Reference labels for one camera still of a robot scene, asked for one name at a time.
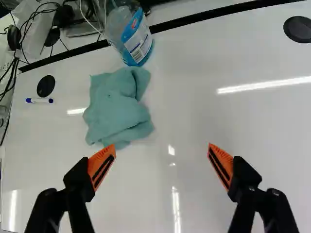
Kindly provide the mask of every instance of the cable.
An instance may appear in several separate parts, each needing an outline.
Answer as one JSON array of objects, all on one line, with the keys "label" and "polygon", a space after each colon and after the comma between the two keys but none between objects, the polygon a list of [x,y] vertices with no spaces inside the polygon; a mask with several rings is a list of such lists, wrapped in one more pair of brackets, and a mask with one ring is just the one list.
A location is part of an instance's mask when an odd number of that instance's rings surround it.
[{"label": "cable", "polygon": [[10,9],[4,4],[4,2],[2,0],[0,0],[0,3],[2,4],[2,6],[4,6],[7,10],[10,11]]},{"label": "cable", "polygon": [[99,34],[98,35],[98,37],[97,37],[97,40],[96,40],[96,42],[98,42],[99,41],[99,38],[101,37],[101,35]]},{"label": "cable", "polygon": [[79,1],[80,1],[80,12],[81,12],[83,18],[86,20],[86,22],[87,22],[89,25],[91,25],[92,28],[94,28],[95,31],[97,31],[99,34],[102,34],[102,33],[101,33],[100,31],[98,31],[98,30],[87,20],[87,18],[83,15],[83,12],[82,12],[82,3],[81,3],[82,0],[79,0]]},{"label": "cable", "polygon": [[66,47],[66,45],[64,44],[64,42],[62,41],[62,39],[59,37],[60,42],[62,42],[62,44],[65,46],[65,48],[67,49],[67,51],[69,51],[69,49]]},{"label": "cable", "polygon": [[[43,5],[46,5],[46,4],[56,4],[56,6],[60,6],[59,3],[57,2],[46,2],[44,4],[41,4],[40,6],[37,7],[37,9],[30,15],[29,19],[27,21],[25,21],[21,27],[20,27],[20,31],[22,32],[22,28],[25,26],[25,30],[24,30],[24,35],[22,37],[22,39],[20,40],[19,44],[20,44],[20,47],[21,47],[21,50],[22,50],[22,53],[26,59],[26,62],[22,61],[19,59],[19,57],[16,57],[16,51],[14,52],[14,59],[13,61],[10,63],[9,67],[7,68],[7,70],[4,72],[4,74],[0,77],[0,82],[4,79],[4,77],[6,76],[6,74],[9,72],[9,70],[11,70],[11,74],[10,74],[10,78],[6,84],[6,87],[4,89],[4,91],[0,94],[0,102],[2,101],[2,99],[4,98],[4,96],[6,95],[6,93],[8,93],[10,90],[12,90],[15,86],[15,83],[16,83],[16,78],[17,78],[17,68],[18,68],[18,63],[19,61],[21,62],[24,62],[24,63],[29,63],[26,56],[25,56],[25,53],[24,53],[24,49],[23,49],[23,46],[22,46],[22,42],[24,41],[25,39],[25,36],[28,32],[28,30],[30,29],[31,25],[32,25],[32,22],[30,23],[31,20],[33,20],[37,15],[41,14],[41,13],[50,13],[50,12],[53,12],[53,11],[56,11],[56,9],[48,9],[48,10],[42,10],[42,11],[38,11],[39,8]],[[14,24],[16,24],[14,18],[13,18],[13,15],[11,14],[11,17],[13,19],[13,22]]]},{"label": "cable", "polygon": [[3,32],[3,33],[0,33],[0,34],[1,34],[1,35],[6,35],[6,34],[8,34],[8,32],[7,32],[8,28],[9,28],[9,27],[6,27],[5,29],[3,29],[4,32]]},{"label": "cable", "polygon": [[12,15],[12,13],[11,13],[11,12],[10,12],[10,15],[11,15],[12,20],[13,20],[13,22],[14,22],[14,26],[16,27],[15,19],[14,19],[14,17],[13,17],[13,15]]},{"label": "cable", "polygon": [[46,5],[46,4],[50,4],[50,3],[54,3],[54,4],[56,4],[57,6],[59,6],[59,4],[58,4],[57,2],[46,2],[46,3],[44,3],[44,4],[41,4],[40,6],[37,7],[36,11],[34,11],[34,12],[30,15],[29,19],[26,20],[26,21],[21,25],[21,27],[20,27],[20,31],[21,31],[21,30],[22,30],[22,27],[25,26],[25,33],[24,33],[23,38],[20,40],[19,44],[20,44],[20,48],[21,48],[21,51],[22,51],[22,53],[23,53],[23,56],[24,56],[24,58],[25,58],[25,60],[26,60],[26,62],[27,62],[28,64],[29,64],[29,61],[28,61],[28,59],[27,59],[27,57],[26,57],[26,55],[25,55],[24,48],[23,48],[23,45],[22,45],[22,42],[24,41],[24,39],[25,39],[25,37],[26,37],[26,34],[27,34],[28,30],[31,28],[31,25],[32,25],[32,23],[31,23],[31,24],[29,25],[29,27],[27,28],[28,23],[30,22],[30,20],[33,20],[37,15],[39,15],[39,14],[41,14],[41,13],[51,13],[51,12],[56,11],[57,9],[46,9],[46,10],[42,10],[42,11],[39,11],[39,12],[38,12],[38,9],[39,9],[41,6]]},{"label": "cable", "polygon": [[29,63],[27,63],[27,62],[22,61],[21,59],[20,59],[19,61],[20,61],[20,62],[23,62],[23,63],[25,63],[25,64],[29,64]]},{"label": "cable", "polygon": [[53,45],[52,45],[52,47],[51,47],[50,57],[52,56],[52,52],[53,52]]}]

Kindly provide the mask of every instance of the white cable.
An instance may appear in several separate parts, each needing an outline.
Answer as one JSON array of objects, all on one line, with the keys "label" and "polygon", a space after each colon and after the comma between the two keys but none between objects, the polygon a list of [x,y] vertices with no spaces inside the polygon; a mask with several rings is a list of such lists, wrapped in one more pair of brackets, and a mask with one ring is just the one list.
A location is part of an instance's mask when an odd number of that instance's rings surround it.
[{"label": "white cable", "polygon": [[86,22],[88,22],[89,23],[89,25],[91,25],[92,26],[92,28],[94,28],[95,29],[95,31],[97,31],[100,35],[103,35],[100,31],[98,31],[87,19],[86,19],[86,17],[83,15],[83,13],[82,13],[82,0],[80,0],[80,12],[81,12],[81,14],[82,14],[82,16],[83,16],[83,18],[86,20]]}]

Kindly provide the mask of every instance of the black stripe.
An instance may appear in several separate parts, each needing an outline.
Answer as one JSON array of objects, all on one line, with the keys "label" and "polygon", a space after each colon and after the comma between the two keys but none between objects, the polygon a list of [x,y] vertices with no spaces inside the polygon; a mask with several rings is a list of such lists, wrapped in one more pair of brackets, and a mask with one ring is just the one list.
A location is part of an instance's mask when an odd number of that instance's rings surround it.
[{"label": "black stripe", "polygon": [[[182,18],[173,19],[167,22],[159,23],[153,26],[150,26],[150,32],[152,34],[160,33],[163,31],[167,31],[173,28],[182,27],[188,24],[204,21],[211,18],[216,18],[220,16],[230,15],[238,12],[243,11],[249,11],[253,9],[258,9],[262,7],[268,7],[268,6],[274,6],[274,5],[281,5],[289,2],[295,2],[295,1],[302,1],[302,0],[254,0],[254,1],[248,1],[243,3],[234,4],[231,6],[225,6],[209,11],[204,11],[200,13],[196,13],[194,15],[185,16]],[[19,70],[21,72],[26,72],[41,66],[45,66],[47,64],[51,64],[57,61],[61,61],[66,58],[70,58],[76,55],[80,55],[86,52],[98,50],[101,48],[105,48],[110,46],[107,42],[107,40],[102,40],[98,42],[94,42],[92,44],[84,45],[76,49],[72,49],[66,52],[62,52],[56,55],[53,55],[52,57],[48,57],[45,59],[42,59],[40,61],[33,62],[29,65],[20,67]]]},{"label": "black stripe", "polygon": [[107,163],[107,166],[105,167],[105,169],[103,170],[103,172],[101,173],[101,175],[98,177],[98,179],[95,182],[95,188],[99,185],[99,183],[101,182],[101,180],[103,179],[104,175],[107,173],[108,169],[110,168],[110,166],[112,165],[114,160],[114,157],[112,157],[112,159],[109,160],[109,162]]},{"label": "black stripe", "polygon": [[229,189],[229,185],[227,183],[227,181],[224,179],[223,175],[221,174],[220,170],[218,169],[218,167],[216,166],[214,160],[212,159],[212,157],[209,155],[208,156],[210,162],[212,163],[213,167],[215,168],[215,171],[217,172],[217,174],[219,175],[220,179],[222,180],[222,182],[224,183],[225,187],[227,189]]},{"label": "black stripe", "polygon": [[227,178],[227,180],[230,180],[230,176],[228,174],[228,172],[225,170],[224,166],[221,164],[221,162],[218,160],[217,156],[214,154],[213,150],[211,148],[209,148],[209,153],[210,155],[213,157],[213,159],[215,160],[215,162],[217,163],[219,169],[223,172],[223,174],[225,175],[225,177]]},{"label": "black stripe", "polygon": [[112,155],[109,155],[105,161],[102,163],[102,165],[99,167],[99,169],[95,172],[95,174],[93,175],[92,177],[92,180],[94,181],[95,178],[98,176],[98,174],[101,172],[101,170],[103,169],[103,167],[110,161],[112,160],[113,161],[113,156]]}]

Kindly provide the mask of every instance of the plastic water bottle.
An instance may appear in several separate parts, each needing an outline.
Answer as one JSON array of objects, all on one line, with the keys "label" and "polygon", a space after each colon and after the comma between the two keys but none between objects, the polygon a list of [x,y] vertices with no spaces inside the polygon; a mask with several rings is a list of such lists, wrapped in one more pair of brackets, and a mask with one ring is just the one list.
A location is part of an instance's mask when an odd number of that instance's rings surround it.
[{"label": "plastic water bottle", "polygon": [[92,0],[99,25],[108,42],[128,66],[148,59],[153,39],[142,7],[136,0]]}]

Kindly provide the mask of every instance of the black cable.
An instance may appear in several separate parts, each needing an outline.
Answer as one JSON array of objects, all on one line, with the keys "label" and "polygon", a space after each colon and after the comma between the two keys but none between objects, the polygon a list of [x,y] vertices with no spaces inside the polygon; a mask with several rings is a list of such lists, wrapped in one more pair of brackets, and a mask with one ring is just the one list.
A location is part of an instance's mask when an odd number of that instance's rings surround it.
[{"label": "black cable", "polygon": [[2,4],[2,6],[4,6],[7,10],[10,11],[10,9],[4,4],[4,2],[2,0],[0,0],[0,3]]},{"label": "black cable", "polygon": [[69,49],[66,47],[66,45],[64,44],[64,42],[62,41],[62,39],[59,37],[60,42],[62,42],[62,44],[65,46],[65,48],[67,49],[67,51],[69,51]]},{"label": "black cable", "polygon": [[[41,6],[46,5],[46,4],[51,4],[51,3],[56,4],[57,7],[60,6],[60,4],[57,3],[57,2],[46,2],[46,3],[44,3],[44,4],[41,4],[41,5],[39,5],[39,6],[37,7],[37,9],[30,15],[29,19],[26,20],[26,21],[21,25],[20,31],[22,32],[22,28],[25,26],[25,33],[24,33],[22,39],[20,40],[19,44],[20,44],[20,46],[21,46],[22,53],[23,53],[23,55],[24,55],[24,57],[25,57],[25,59],[26,59],[26,62],[24,62],[24,61],[22,61],[22,60],[21,60],[21,62],[29,63],[28,60],[27,60],[27,58],[26,58],[26,56],[25,56],[24,49],[23,49],[23,47],[22,47],[22,42],[24,41],[25,36],[26,36],[26,34],[27,34],[28,30],[30,29],[31,24],[32,24],[32,23],[30,23],[30,26],[28,26],[29,22],[30,22],[31,20],[33,20],[37,15],[39,15],[39,14],[41,14],[41,13],[50,13],[50,12],[56,11],[56,9],[47,9],[47,10],[38,11],[39,8],[40,8]],[[12,17],[12,20],[13,20],[13,22],[14,22],[14,25],[16,26],[16,22],[15,22],[15,20],[14,20],[13,15],[12,15],[11,13],[10,13],[10,15],[11,15],[11,17]],[[9,78],[7,84],[6,84],[5,90],[0,94],[0,102],[2,101],[2,99],[4,98],[4,96],[6,95],[6,93],[9,92],[10,90],[12,90],[12,89],[14,88],[15,83],[16,83],[17,68],[18,68],[18,63],[19,63],[20,59],[19,59],[19,57],[15,57],[15,54],[16,54],[16,51],[14,52],[14,55],[13,55],[13,57],[14,57],[13,61],[10,63],[10,65],[9,65],[9,67],[7,68],[7,70],[5,71],[5,73],[0,77],[0,82],[1,82],[1,81],[4,79],[4,77],[6,76],[6,74],[9,72],[9,70],[11,69],[10,78]]]},{"label": "black cable", "polygon": [[101,34],[100,34],[100,33],[99,33],[99,35],[98,35],[98,37],[97,37],[96,42],[98,42],[98,41],[99,41],[99,38],[101,38]]},{"label": "black cable", "polygon": [[9,28],[9,27],[6,27],[5,29],[3,29],[4,32],[3,32],[3,33],[0,33],[0,34],[1,34],[1,35],[6,35],[6,34],[8,34],[8,32],[7,32],[8,28]]},{"label": "black cable", "polygon": [[53,45],[52,45],[52,47],[51,47],[50,57],[52,56],[52,52],[53,52]]},{"label": "black cable", "polygon": [[27,59],[27,57],[26,57],[26,54],[25,54],[25,52],[24,52],[24,48],[23,48],[23,45],[22,45],[22,43],[23,43],[23,41],[24,41],[24,39],[25,39],[25,37],[26,37],[26,34],[27,34],[28,30],[31,28],[31,25],[32,25],[32,23],[31,23],[31,24],[29,25],[29,27],[27,28],[28,23],[30,22],[30,20],[33,20],[37,15],[39,15],[39,14],[41,14],[41,13],[51,13],[51,12],[54,12],[54,11],[57,10],[57,9],[46,9],[46,10],[42,10],[42,11],[39,11],[39,12],[37,11],[37,10],[39,9],[39,7],[41,7],[41,6],[43,6],[43,5],[46,5],[46,4],[49,4],[49,3],[55,3],[56,5],[59,6],[59,4],[58,4],[57,2],[46,2],[46,3],[44,3],[44,4],[40,5],[40,6],[38,6],[37,9],[36,9],[36,11],[34,11],[34,12],[30,15],[29,19],[26,20],[26,21],[21,25],[21,27],[20,27],[20,31],[21,31],[21,30],[22,30],[22,27],[25,26],[25,33],[24,33],[23,38],[20,40],[19,44],[20,44],[20,48],[21,48],[21,51],[22,51],[22,53],[23,53],[23,56],[24,56],[24,58],[25,58],[25,60],[26,60],[26,62],[27,62],[28,64],[29,64],[29,61],[28,61],[28,59]]},{"label": "black cable", "polygon": [[19,59],[18,58],[14,58],[13,60],[13,67],[12,67],[12,71],[11,71],[11,75],[10,75],[10,78],[8,80],[8,83],[4,89],[4,91],[0,94],[1,98],[0,98],[0,102],[2,101],[2,99],[4,98],[5,94],[8,93],[10,90],[12,90],[15,86],[15,83],[16,83],[16,74],[17,74],[17,67],[18,67],[18,61]]},{"label": "black cable", "polygon": [[14,26],[16,27],[15,19],[14,19],[14,17],[13,17],[13,15],[12,15],[12,13],[11,13],[11,12],[10,12],[10,15],[11,15],[12,20],[13,20],[13,22],[14,22]]},{"label": "black cable", "polygon": [[27,62],[24,62],[24,61],[22,61],[22,60],[19,60],[20,62],[23,62],[23,63],[25,63],[25,64],[29,64],[29,63],[27,63]]},{"label": "black cable", "polygon": [[5,77],[5,75],[7,74],[7,72],[9,72],[9,70],[10,70],[12,64],[14,63],[14,60],[15,60],[15,59],[13,59],[13,61],[10,63],[10,65],[9,65],[9,67],[7,68],[7,70],[5,71],[5,73],[1,76],[1,78],[0,78],[0,83],[1,83],[2,79]]}]

